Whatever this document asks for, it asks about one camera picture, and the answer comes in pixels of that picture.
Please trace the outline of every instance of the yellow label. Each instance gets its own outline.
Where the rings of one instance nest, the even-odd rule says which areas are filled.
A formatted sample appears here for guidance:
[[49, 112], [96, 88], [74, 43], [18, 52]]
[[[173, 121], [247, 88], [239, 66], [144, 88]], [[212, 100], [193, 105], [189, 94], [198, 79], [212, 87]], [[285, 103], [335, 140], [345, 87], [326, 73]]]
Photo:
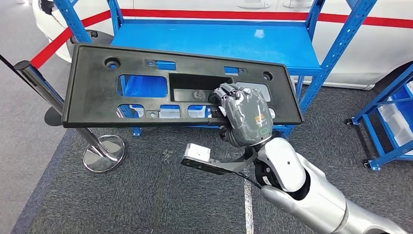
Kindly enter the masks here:
[[264, 114], [260, 114], [259, 116], [255, 117], [255, 121], [257, 123], [262, 123], [265, 120]]

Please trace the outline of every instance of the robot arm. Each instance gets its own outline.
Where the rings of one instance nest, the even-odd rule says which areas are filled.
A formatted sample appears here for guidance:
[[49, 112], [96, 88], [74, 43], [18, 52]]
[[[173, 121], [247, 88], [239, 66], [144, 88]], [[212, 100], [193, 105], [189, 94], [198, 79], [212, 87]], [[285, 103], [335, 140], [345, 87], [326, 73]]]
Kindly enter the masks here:
[[[221, 163], [210, 158], [210, 149], [189, 144], [182, 164], [250, 180], [268, 202], [320, 234], [407, 234], [394, 222], [347, 200], [288, 141], [269, 136], [265, 129], [272, 129], [272, 119], [259, 91], [222, 84], [215, 93], [231, 123], [224, 139], [236, 147], [245, 146], [245, 154]], [[259, 184], [240, 173], [251, 162]]]
[[[284, 212], [291, 213], [317, 233], [407, 233], [389, 219], [376, 215], [347, 200], [339, 189], [327, 181], [325, 174], [320, 169], [300, 154], [297, 154], [285, 139], [272, 139], [260, 149], [258, 155], [266, 155], [270, 161], [272, 158], [278, 157], [284, 161], [289, 161], [290, 164], [284, 164], [281, 167], [284, 170], [288, 170], [292, 163], [296, 163], [293, 166], [294, 168], [301, 167], [305, 171], [305, 182], [294, 193], [289, 193], [282, 186], [277, 188], [269, 185], [263, 186], [261, 193], [267, 201]], [[290, 183], [295, 185], [303, 181], [301, 173], [299, 173], [300, 177], [291, 177], [284, 173], [274, 174], [280, 185]]]

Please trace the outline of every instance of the black cable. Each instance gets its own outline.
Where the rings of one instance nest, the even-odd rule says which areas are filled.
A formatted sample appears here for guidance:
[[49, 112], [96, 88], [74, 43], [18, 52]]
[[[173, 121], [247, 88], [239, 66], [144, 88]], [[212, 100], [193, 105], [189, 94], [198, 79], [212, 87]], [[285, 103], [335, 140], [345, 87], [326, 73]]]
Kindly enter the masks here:
[[251, 184], [255, 185], [258, 189], [262, 188], [262, 186], [259, 183], [253, 181], [249, 176], [245, 175], [244, 173], [241, 173], [241, 172], [234, 172], [234, 173], [236, 175], [241, 176], [242, 178], [248, 180]]
[[20, 75], [19, 72], [17, 72], [17, 70], [14, 68], [14, 66], [5, 58], [3, 57], [3, 55], [0, 54], [0, 60], [6, 64], [6, 66], [8, 68], [10, 68], [10, 70], [12, 70], [14, 73], [16, 73], [16, 75], [18, 77], [20, 77], [20, 79], [22, 79], [24, 82], [26, 82], [27, 85], [29, 85], [36, 93], [38, 93], [38, 91], [36, 89], [33, 88], [33, 86], [22, 76]]
[[9, 67], [10, 70], [12, 70], [14, 73], [16, 73], [16, 75], [18, 75], [24, 82], [26, 82], [26, 84], [28, 84], [29, 86], [31, 86], [31, 85], [29, 84], [29, 82], [26, 81], [26, 80], [23, 78], [23, 76], [20, 75], [20, 74], [14, 69], [13, 65], [12, 65], [5, 57], [3, 57], [3, 55], [1, 55], [1, 54], [0, 54], [0, 60], [1, 60], [4, 64], [6, 64], [6, 66]]

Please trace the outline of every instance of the mounting hole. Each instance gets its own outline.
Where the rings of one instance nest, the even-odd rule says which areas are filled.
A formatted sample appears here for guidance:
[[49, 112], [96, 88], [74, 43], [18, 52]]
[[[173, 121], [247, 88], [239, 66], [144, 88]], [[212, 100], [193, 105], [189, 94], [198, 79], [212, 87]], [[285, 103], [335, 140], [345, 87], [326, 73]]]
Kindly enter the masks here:
[[272, 80], [272, 74], [269, 72], [263, 72], [263, 78], [265, 80]]
[[105, 59], [105, 66], [112, 70], [117, 69], [120, 67], [120, 60], [114, 57], [107, 58]]

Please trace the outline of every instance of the shelf board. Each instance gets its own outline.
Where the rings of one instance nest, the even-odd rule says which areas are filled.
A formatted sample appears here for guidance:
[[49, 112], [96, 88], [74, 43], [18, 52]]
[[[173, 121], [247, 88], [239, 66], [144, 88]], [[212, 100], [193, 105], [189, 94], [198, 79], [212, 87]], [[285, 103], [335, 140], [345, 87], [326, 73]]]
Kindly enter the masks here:
[[290, 75], [321, 73], [303, 22], [130, 19], [112, 45], [281, 63]]

